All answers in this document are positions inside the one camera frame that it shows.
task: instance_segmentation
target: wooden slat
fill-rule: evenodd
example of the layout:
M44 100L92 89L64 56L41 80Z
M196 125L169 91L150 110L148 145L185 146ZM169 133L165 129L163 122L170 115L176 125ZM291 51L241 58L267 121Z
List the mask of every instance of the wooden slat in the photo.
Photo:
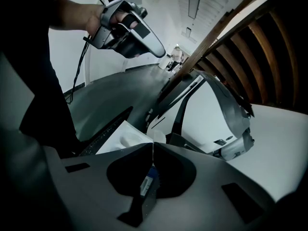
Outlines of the wooden slat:
M195 66L193 66L193 68L200 71L204 71L204 69L199 64L196 64Z
M251 71L253 72L259 91L262 99L262 103L268 102L268 93L266 90L266 85L264 81L264 77L262 75L261 69L259 67L258 62L256 61L254 55L252 54L251 50L249 49L246 42L242 39L242 37L236 33L231 37L231 40L236 45L236 47L240 50L243 57L247 61Z
M299 81L298 81L298 65L296 60L296 54L294 51L294 47L292 45L290 36L287 32L287 29L285 28L281 18L277 15L277 13L273 10L270 12L270 15L274 19L275 23L277 24L277 27L283 37L284 43L287 47L288 54L290 57L291 67L292 67L292 75L293 75L293 107L296 104L297 98L298 98L298 92L299 92Z
M212 68L211 68L209 65L207 65L204 61L199 61L197 64L198 64L201 68L203 68L204 71L206 71L207 73L209 73L209 74L211 74L211 75L213 75L213 76L216 75L215 72L212 70Z
M252 21L255 21L257 18L267 14L275 6L275 4L275 0L267 0L265 3L261 4L243 20L241 20L236 26L231 28L224 36L216 40L215 43L211 45L211 47L205 52L204 56L212 53L217 49L219 45L223 44L226 39L229 39L233 34L238 33L246 28Z
M225 78L225 80L231 86L231 88L233 88L238 94L240 94L240 89L238 88L236 82L229 74L229 72L226 70L226 68L223 66L221 61L212 53L206 56L206 58L221 73L221 75Z
M262 28L256 21L249 24L249 28L257 38L269 63L270 70L274 79L276 103L280 104L282 101L282 85L281 85L278 63L274 54L274 50L271 47L270 42L267 39L266 35L264 34Z
M242 83L244 90L247 93L248 99L250 102L254 101L254 91L252 90L252 87L250 85L249 79L244 72L242 66L239 64L239 62L236 60L232 52L228 49L228 47L224 44L220 45L217 48L217 51L225 58L225 60L228 62L228 64L231 66L231 68L236 73L237 77L240 79L240 82Z
M179 79L181 79L184 74L188 73L193 68L193 66L200 60L222 30L227 26L227 24L229 24L232 18L236 16L243 8L245 8L251 1L252 0L243 0L230 14L226 13L223 15L205 39L200 43L197 49L192 53L189 60L183 64L183 67L179 70L179 72L170 80L166 88L161 92L160 98L164 98L164 96L166 96L176 86Z
M206 66L206 68L210 69L220 81L224 81L224 77L221 75L221 73L206 58L199 61L198 64L199 63L203 64L204 66Z

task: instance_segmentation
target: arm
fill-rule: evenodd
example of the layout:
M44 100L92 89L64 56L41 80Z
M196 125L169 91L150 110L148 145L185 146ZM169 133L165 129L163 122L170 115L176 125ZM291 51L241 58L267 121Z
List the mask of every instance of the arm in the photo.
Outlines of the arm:
M103 5L79 4L70 0L54 0L51 13L51 28L58 30L86 30L94 35L101 25L100 15ZM118 12L111 20L112 23L121 22L127 13Z

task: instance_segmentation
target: black cable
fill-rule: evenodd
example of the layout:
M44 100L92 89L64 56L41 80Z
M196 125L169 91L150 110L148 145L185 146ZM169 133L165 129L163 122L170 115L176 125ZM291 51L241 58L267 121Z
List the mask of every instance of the black cable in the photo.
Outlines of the black cable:
M66 103L68 103L68 104L71 104L72 101L73 101L73 96L74 96L74 91L75 91L75 87L76 87L76 82L77 82L77 79L78 79L78 75L79 75L79 72L80 72L80 68L81 68L81 64L82 64L83 58L84 58L85 54L87 53L88 47L89 47L89 43L86 42L84 47L83 47L80 59L79 59L78 68L77 68L76 75L75 75L75 78L74 78L73 88L72 88L71 93L69 94L69 96L65 99Z

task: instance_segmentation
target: wooden ceiling beam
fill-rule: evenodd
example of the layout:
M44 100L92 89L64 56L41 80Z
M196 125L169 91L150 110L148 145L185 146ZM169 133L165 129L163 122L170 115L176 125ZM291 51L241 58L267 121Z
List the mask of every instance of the wooden ceiling beam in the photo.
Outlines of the wooden ceiling beam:
M291 62L291 67L292 67L292 75L293 75L293 107L295 106L298 98L298 93L299 93L299 81L298 81L298 65L297 65L297 60L296 60L296 54L294 47L292 45L290 36L287 32L287 29L285 28L283 21L281 18L277 15L275 10L270 11L270 15L272 16L273 20L275 21L282 37L284 40L284 43L287 47L290 62Z
M226 70L226 68L221 63L221 61L213 53L207 55L206 58L221 73L221 75L225 78L225 80L230 85L230 87L233 88L238 94L240 94L241 92L236 82L234 81L232 76L229 74L229 72Z
M280 73L278 68L278 62L276 60L274 50L270 45L269 40L264 34L262 28L258 24L258 22L253 21L248 25L250 30L253 32L255 37L257 38L259 44L261 45L263 52L266 56L266 59L269 63L271 73L274 79L275 93L276 93L276 103L281 104L282 102L282 84L280 79Z
M213 76L216 75L215 72L212 70L212 68L209 65L207 65L204 61L199 61L197 64L207 73Z
M243 57L245 58L246 62L248 63L251 71L254 74L256 79L262 103L265 104L268 102L268 92L266 90L265 80L262 75L261 69L259 67L258 62L256 61L253 53L249 49L248 45L246 44L245 40L238 34L234 34L231 37L232 42L236 45L239 51L242 53Z
M242 83L244 90L247 93L248 99L250 102L255 100L255 94L249 82L249 79L243 70L240 63L236 60L232 52L229 48L222 44L217 48L217 51L223 56L223 58L227 61L227 63L231 66L231 68L236 73L237 77L239 78L240 82Z

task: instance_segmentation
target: rectangular slot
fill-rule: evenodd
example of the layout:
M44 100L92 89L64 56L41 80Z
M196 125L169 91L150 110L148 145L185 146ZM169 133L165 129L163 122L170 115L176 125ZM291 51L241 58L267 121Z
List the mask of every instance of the rectangular slot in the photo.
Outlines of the rectangular slot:
M236 183L221 186L244 223L260 217L264 210Z

